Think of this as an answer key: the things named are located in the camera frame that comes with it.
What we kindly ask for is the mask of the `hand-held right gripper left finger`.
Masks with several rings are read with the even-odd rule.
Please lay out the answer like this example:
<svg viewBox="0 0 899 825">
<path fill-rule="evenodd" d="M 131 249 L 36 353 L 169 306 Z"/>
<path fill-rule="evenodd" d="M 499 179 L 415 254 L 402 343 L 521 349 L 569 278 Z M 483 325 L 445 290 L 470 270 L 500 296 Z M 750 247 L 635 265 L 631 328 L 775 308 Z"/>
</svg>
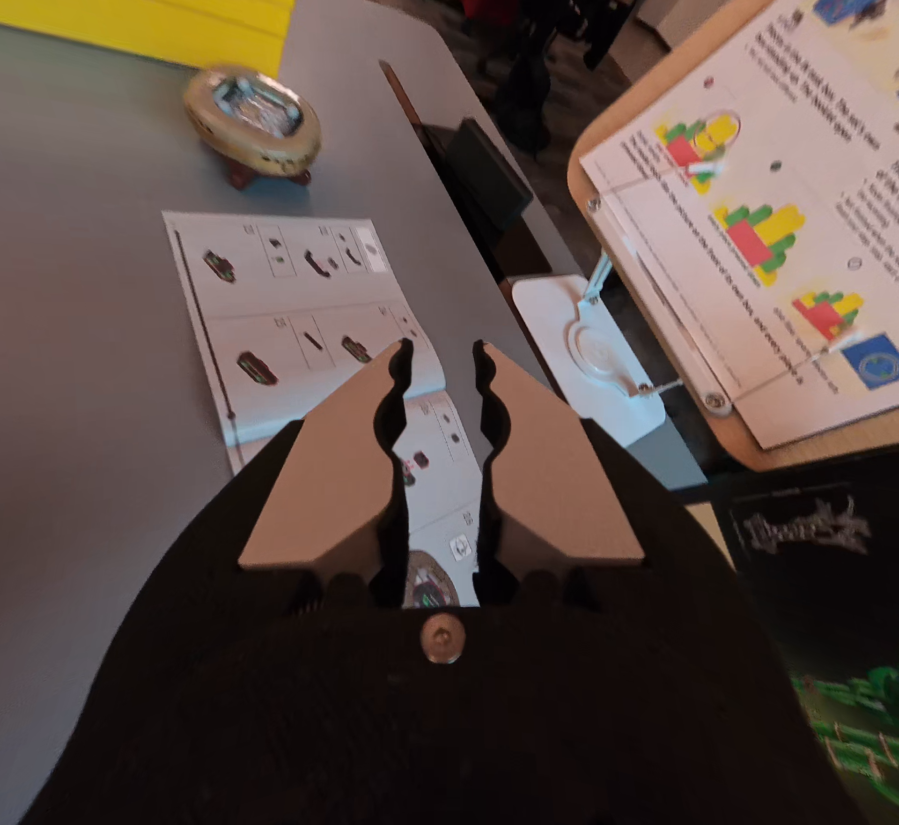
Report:
<svg viewBox="0 0 899 825">
<path fill-rule="evenodd" d="M 409 523 L 394 447 L 412 364 L 413 342 L 401 338 L 303 418 L 241 569 L 301 572 L 322 588 L 354 576 L 378 606 L 402 606 Z"/>
</svg>

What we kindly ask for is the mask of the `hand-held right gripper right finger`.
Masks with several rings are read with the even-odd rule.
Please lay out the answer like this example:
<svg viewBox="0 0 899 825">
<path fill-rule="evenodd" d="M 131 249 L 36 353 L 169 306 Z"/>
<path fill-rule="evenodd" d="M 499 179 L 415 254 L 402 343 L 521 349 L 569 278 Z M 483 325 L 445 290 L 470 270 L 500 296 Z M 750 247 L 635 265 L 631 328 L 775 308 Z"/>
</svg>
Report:
<svg viewBox="0 0 899 825">
<path fill-rule="evenodd" d="M 509 603 L 528 576 L 646 560 L 578 414 L 493 344 L 473 346 L 483 468 L 477 572 L 482 606 Z"/>
</svg>

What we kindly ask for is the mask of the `instruction booklet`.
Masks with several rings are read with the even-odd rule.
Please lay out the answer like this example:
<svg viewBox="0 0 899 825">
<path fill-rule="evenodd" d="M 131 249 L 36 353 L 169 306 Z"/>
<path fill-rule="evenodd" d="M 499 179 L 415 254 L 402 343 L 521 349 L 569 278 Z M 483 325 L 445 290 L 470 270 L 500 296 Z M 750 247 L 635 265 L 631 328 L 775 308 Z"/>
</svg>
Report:
<svg viewBox="0 0 899 825">
<path fill-rule="evenodd" d="M 413 343 L 395 452 L 406 606 L 477 606 L 482 475 L 433 342 L 371 220 L 163 212 L 233 473 L 388 346 Z"/>
</svg>

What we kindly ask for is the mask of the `tan brick model pot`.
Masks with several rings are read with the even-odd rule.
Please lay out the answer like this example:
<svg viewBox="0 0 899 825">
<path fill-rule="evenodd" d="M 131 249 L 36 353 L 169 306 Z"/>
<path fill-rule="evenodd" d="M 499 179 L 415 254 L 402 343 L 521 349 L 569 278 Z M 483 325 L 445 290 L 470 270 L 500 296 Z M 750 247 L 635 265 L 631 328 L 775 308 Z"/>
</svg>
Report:
<svg viewBox="0 0 899 825">
<path fill-rule="evenodd" d="M 279 81 L 249 67 L 209 67 L 192 77 L 184 110 L 232 188 L 242 192 L 261 179 L 311 184 L 321 124 L 309 102 Z"/>
</svg>

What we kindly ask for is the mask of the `grey desk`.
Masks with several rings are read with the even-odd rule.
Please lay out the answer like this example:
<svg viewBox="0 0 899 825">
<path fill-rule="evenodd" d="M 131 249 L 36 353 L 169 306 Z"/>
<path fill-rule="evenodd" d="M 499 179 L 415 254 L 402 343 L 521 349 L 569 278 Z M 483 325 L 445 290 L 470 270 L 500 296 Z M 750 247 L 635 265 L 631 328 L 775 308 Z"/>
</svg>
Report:
<svg viewBox="0 0 899 825">
<path fill-rule="evenodd" d="M 324 126 L 309 189 L 239 193 L 186 120 L 186 71 L 2 34 L 2 823 L 57 763 L 113 635 L 229 476 L 163 210 L 372 219 L 476 457 L 472 343 L 547 384 L 381 62 L 419 111 L 482 114 L 441 35 L 298 0 L 280 74 Z"/>
</svg>

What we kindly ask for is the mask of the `black under-desk box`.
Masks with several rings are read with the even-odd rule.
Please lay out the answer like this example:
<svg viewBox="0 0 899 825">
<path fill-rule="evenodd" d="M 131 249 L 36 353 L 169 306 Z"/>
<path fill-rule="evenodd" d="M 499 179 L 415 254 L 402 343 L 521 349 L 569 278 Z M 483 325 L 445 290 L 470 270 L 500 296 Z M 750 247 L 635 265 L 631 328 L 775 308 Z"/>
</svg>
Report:
<svg viewBox="0 0 899 825">
<path fill-rule="evenodd" d="M 500 233 L 518 222 L 534 200 L 533 191 L 474 118 L 460 121 L 444 159 L 478 211 Z"/>
</svg>

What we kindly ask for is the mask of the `instruction sheet on white stand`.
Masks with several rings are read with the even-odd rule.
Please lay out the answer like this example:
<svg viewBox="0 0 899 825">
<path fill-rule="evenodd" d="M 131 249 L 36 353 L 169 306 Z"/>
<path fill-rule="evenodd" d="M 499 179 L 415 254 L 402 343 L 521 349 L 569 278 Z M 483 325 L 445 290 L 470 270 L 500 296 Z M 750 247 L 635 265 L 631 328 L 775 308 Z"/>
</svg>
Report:
<svg viewBox="0 0 899 825">
<path fill-rule="evenodd" d="M 635 25 L 625 27 L 624 33 L 631 35 L 630 42 L 641 40 L 646 45 L 654 65 L 639 64 L 629 89 L 599 114 L 575 143 L 569 158 L 567 183 L 585 220 L 590 220 L 588 204 L 595 197 L 587 176 L 579 167 L 579 156 L 608 138 L 614 127 L 633 119 L 657 100 L 773 1 L 721 0 L 715 4 L 710 17 L 698 25 L 684 42 L 668 52 L 662 52 L 662 40 L 651 37 L 645 29 Z M 781 448 L 762 450 L 736 413 L 716 416 L 713 410 L 705 406 L 705 393 L 697 394 L 694 391 L 680 358 L 672 351 L 667 338 L 663 337 L 661 321 L 637 295 L 623 264 L 618 263 L 616 257 L 608 257 L 604 238 L 601 238 L 601 249 L 600 273 L 606 275 L 615 270 L 620 275 L 627 298 L 635 303 L 638 322 L 650 328 L 656 344 L 683 382 L 683 385 L 676 384 L 672 388 L 674 399 L 680 403 L 678 412 L 689 426 L 681 436 L 705 474 L 730 470 L 735 466 L 757 472 L 774 471 L 831 458 L 884 452 L 889 447 L 897 447 L 898 412 L 893 409 Z M 515 285 L 504 283 L 502 289 L 508 294 L 512 310 L 521 318 L 553 390 L 563 401 L 579 413 L 600 413 L 600 425 L 612 426 L 613 437 L 634 437 L 635 441 L 659 437 L 660 428 L 646 430 L 636 422 L 634 412 L 627 409 L 627 405 L 637 402 L 637 398 L 628 399 L 613 384 L 593 382 L 577 368 L 581 358 L 572 353 L 568 336 L 571 328 L 580 324 L 582 295 L 587 286 L 587 280 L 581 276 L 529 276 L 518 280 Z"/>
</svg>

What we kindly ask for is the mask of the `black toy set box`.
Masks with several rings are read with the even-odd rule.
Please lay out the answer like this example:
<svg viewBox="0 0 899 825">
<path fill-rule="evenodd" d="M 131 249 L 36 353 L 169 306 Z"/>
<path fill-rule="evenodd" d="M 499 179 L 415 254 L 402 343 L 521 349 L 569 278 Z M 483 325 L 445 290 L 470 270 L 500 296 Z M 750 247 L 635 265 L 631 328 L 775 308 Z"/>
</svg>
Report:
<svg viewBox="0 0 899 825">
<path fill-rule="evenodd" d="M 897 447 L 708 498 L 828 761 L 869 823 L 897 823 Z"/>
</svg>

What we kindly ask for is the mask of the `printed instruction sheet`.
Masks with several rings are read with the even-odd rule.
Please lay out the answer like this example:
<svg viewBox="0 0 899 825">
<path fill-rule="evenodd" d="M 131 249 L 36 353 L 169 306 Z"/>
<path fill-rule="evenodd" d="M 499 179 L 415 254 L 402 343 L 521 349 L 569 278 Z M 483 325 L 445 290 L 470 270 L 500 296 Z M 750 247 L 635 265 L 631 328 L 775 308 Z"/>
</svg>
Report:
<svg viewBox="0 0 899 825">
<path fill-rule="evenodd" d="M 772 454 L 897 410 L 897 0 L 735 0 L 571 169 L 723 429 Z"/>
</svg>

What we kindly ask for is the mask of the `black backpack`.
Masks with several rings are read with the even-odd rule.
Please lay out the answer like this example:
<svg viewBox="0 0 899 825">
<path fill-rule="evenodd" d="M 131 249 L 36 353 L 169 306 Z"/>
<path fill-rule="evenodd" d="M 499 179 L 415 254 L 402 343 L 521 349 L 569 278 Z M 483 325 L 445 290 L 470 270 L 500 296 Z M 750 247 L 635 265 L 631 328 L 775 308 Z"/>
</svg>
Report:
<svg viewBox="0 0 899 825">
<path fill-rule="evenodd" d="M 542 55 L 521 54 L 493 100 L 497 128 L 508 143 L 536 157 L 551 142 L 544 105 L 551 78 Z"/>
</svg>

